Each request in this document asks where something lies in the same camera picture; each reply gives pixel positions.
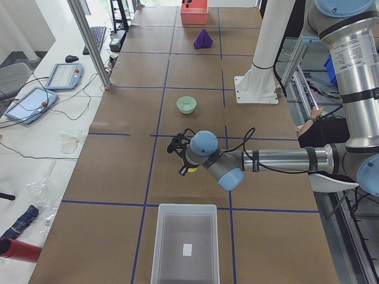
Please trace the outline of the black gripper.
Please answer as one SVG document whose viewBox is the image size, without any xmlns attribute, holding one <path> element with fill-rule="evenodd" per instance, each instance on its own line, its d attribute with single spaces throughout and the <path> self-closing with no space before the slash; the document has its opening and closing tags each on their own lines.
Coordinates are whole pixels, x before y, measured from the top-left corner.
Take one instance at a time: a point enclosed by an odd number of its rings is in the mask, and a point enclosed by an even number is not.
<svg viewBox="0 0 379 284">
<path fill-rule="evenodd" d="M 178 133 L 167 147 L 167 152 L 169 154 L 175 152 L 183 161 L 183 166 L 179 170 L 180 175 L 186 175 L 190 169 L 191 164 L 186 158 L 187 147 L 190 145 L 190 139 L 185 135 L 187 131 L 192 132 L 192 129 L 186 128 L 182 132 Z"/>
</svg>

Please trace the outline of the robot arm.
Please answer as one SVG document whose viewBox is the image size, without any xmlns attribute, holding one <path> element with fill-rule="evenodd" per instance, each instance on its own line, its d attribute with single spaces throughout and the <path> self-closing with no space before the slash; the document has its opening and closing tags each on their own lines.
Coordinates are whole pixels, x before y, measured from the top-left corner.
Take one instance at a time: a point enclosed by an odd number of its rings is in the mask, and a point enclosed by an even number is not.
<svg viewBox="0 0 379 284">
<path fill-rule="evenodd" d="M 306 24 L 327 45 L 349 129 L 346 150 L 378 152 L 375 1 L 311 1 Z"/>
<path fill-rule="evenodd" d="M 348 148 L 343 143 L 299 149 L 247 150 L 244 144 L 233 149 L 219 147 L 210 131 L 199 131 L 192 138 L 178 133 L 167 147 L 183 162 L 179 170 L 186 175 L 199 166 L 205 168 L 225 190 L 231 191 L 244 179 L 244 172 L 270 170 L 286 174 L 309 173 L 314 178 L 323 172 L 348 176 L 367 193 L 378 195 L 378 149 Z"/>
</svg>

